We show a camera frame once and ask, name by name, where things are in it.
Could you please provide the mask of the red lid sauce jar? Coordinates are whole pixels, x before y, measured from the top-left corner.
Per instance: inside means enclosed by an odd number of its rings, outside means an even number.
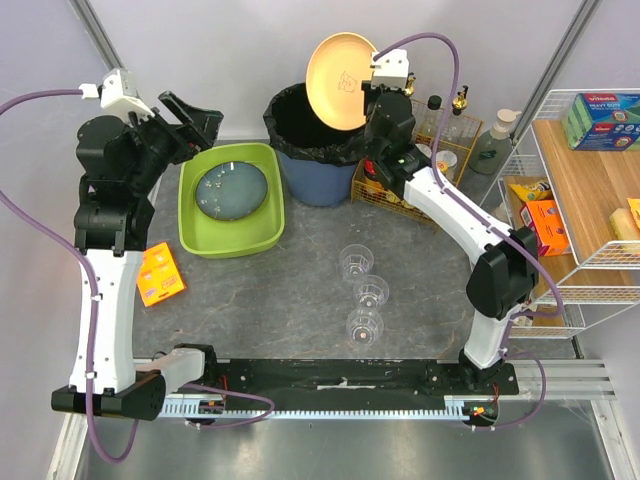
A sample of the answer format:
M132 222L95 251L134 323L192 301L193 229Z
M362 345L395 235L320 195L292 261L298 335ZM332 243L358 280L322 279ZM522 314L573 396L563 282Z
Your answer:
M376 195L384 190L382 184L377 180L374 163L369 158L364 160L363 175L365 189L369 194Z

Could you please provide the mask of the blue label silver lid jar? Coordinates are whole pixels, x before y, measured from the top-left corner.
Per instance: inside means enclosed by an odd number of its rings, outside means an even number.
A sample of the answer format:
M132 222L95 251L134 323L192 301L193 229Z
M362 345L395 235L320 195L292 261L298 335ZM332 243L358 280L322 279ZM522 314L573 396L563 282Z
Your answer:
M455 179L457 162L457 155L453 151L441 150L436 154L437 167L450 182Z

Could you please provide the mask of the glass oil bottle gold spout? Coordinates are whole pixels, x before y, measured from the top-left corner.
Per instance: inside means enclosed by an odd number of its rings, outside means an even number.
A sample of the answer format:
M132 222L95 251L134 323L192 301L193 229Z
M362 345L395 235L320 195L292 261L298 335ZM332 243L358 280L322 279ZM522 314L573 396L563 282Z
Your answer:
M469 86L463 85L462 89L457 92L456 97L452 101L452 111L445 132L445 138L449 143L461 145L465 127L463 113L468 106L468 91Z

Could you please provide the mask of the blue ceramic plate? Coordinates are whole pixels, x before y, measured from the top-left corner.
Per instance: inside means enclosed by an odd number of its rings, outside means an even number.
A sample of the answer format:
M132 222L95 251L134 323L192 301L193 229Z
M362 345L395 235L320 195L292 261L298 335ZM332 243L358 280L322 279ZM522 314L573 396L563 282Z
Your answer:
M254 213L265 201L268 184L262 171L246 162L227 162L198 181L196 205L214 220L233 221Z

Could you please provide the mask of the beige plate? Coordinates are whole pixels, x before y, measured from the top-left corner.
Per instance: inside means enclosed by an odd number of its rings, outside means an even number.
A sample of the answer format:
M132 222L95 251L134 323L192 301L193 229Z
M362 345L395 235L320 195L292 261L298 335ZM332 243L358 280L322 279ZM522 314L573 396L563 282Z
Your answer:
M376 49L365 37L341 32L324 39L314 50L306 71L306 94L315 115L339 131L361 128L365 122L361 82L371 78Z

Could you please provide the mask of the clear glass cup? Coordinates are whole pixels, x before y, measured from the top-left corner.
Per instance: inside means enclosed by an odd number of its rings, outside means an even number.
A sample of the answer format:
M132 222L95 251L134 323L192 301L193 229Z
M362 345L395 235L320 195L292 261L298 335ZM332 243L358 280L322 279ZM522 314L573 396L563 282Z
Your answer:
M348 340L357 347L369 347L377 343L384 331L384 321L377 310L356 308L346 320Z
M390 296L387 282L377 275L364 275L356 280L353 287L356 305L360 308L379 309Z
M372 271L374 265L373 252L364 245L346 246L339 255L339 266L342 278L350 283Z

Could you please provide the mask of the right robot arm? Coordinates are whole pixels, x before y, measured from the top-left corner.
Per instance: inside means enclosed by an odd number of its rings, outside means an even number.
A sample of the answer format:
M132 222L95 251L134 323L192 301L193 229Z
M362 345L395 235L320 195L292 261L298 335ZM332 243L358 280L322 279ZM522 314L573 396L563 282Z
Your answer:
M415 118L403 90L370 81L361 89L366 152L377 181L439 225L469 258L465 291L474 317L458 369L469 386L485 385L500 371L507 330L538 283L535 236L485 212L413 143Z

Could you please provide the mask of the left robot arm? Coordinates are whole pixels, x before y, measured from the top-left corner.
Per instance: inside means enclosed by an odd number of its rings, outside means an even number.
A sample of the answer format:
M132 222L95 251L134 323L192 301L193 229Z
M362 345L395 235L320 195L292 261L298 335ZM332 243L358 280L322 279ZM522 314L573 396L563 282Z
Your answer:
M55 411L151 421L165 397L208 374L210 346L183 344L137 368L132 325L137 277L155 209L149 194L171 164L211 149L224 115L166 91L158 109L86 121L77 132L84 169L74 215L73 253L81 262L82 305L76 360L68 383L53 391Z

